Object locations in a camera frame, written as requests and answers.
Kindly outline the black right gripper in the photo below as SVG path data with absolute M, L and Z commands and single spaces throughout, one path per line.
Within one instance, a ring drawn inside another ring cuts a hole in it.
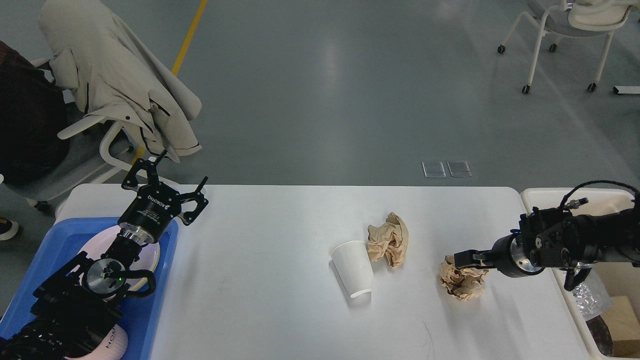
M 510 234 L 496 240 L 491 250 L 469 249 L 454 254 L 456 269 L 497 269 L 510 278 L 536 276 L 544 271 L 525 255 L 518 235 Z

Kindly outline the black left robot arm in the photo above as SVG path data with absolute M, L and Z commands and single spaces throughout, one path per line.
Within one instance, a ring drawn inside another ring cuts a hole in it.
M 30 308 L 34 319 L 1 339 L 3 360 L 61 360 L 90 356 L 100 344 L 115 344 L 111 332 L 126 298 L 151 296 L 157 287 L 151 269 L 132 269 L 144 246 L 158 243 L 174 219 L 186 226 L 208 205 L 204 177 L 194 191 L 179 193 L 162 182 L 154 160 L 139 158 L 122 181 L 135 198 L 118 219 L 119 231 L 96 258 L 80 251 L 37 287 Z

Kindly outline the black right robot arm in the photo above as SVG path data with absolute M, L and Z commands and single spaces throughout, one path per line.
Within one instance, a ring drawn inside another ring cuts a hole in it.
M 571 189 L 556 207 L 539 209 L 519 217 L 519 228 L 498 239 L 489 250 L 455 253 L 458 269 L 497 269 L 510 278 L 535 276 L 546 268 L 566 272 L 563 287 L 572 291 L 598 262 L 639 266 L 639 190 L 625 183 L 615 186 L 633 192 L 633 207 L 605 215 L 573 215 L 587 198 L 572 200 Z

